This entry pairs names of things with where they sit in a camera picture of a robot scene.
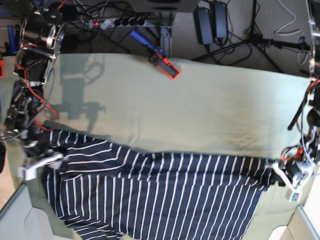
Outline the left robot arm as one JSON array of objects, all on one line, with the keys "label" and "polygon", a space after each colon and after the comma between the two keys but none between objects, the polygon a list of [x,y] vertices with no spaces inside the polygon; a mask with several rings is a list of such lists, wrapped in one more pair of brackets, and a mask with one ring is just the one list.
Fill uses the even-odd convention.
[{"label": "left robot arm", "polygon": [[270,170],[269,185],[276,182],[287,187],[288,199],[297,201],[302,189],[313,176],[313,168],[320,165],[320,2],[306,2],[311,34],[309,52],[310,83],[303,100],[287,127],[298,127],[300,143],[285,147],[279,160],[266,160],[264,169]]}]

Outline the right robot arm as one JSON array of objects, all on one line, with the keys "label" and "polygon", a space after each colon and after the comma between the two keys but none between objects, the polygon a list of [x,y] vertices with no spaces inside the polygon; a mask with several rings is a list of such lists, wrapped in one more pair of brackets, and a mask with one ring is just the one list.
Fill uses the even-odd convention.
[{"label": "right robot arm", "polygon": [[0,138],[0,167],[5,166],[5,142],[38,143],[39,134],[47,131],[39,117],[51,110],[54,120],[59,115],[44,96],[43,86],[55,77],[54,65],[65,36],[61,8],[65,1],[2,0],[8,12],[21,20],[19,47],[15,53],[13,73],[18,76]]}]

